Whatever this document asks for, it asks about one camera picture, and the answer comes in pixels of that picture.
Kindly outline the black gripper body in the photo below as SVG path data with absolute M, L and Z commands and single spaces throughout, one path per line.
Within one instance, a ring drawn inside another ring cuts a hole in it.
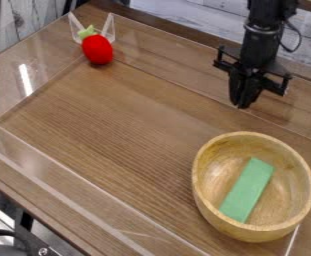
M 221 45 L 217 48 L 213 66 L 227 74 L 236 68 L 243 76 L 260 76 L 261 88 L 283 96 L 291 75 L 276 62 L 276 53 L 283 33 L 283 25 L 260 27 L 244 23 L 243 43 L 239 47 Z

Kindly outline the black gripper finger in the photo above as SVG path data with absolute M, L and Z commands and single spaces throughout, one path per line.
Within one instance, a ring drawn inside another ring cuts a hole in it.
M 241 81 L 241 93 L 239 107 L 245 109 L 249 107 L 252 102 L 256 100 L 261 92 L 261 77 L 251 76 Z
M 243 98 L 243 92 L 244 92 L 244 83 L 245 83 L 245 77 L 239 72 L 236 68 L 232 68 L 228 72 L 229 79 L 228 79 L 228 95 L 229 95 L 229 101 L 235 106 L 243 106 L 244 105 L 244 98 Z

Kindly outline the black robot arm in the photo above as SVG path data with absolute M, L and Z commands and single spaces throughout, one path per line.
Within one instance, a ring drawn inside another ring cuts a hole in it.
M 241 45 L 220 45 L 213 66 L 228 74 L 231 103 L 245 109 L 263 90 L 283 96 L 292 79 L 277 62 L 279 48 L 288 53 L 298 50 L 302 34 L 288 19 L 296 14 L 299 0 L 247 0 Z

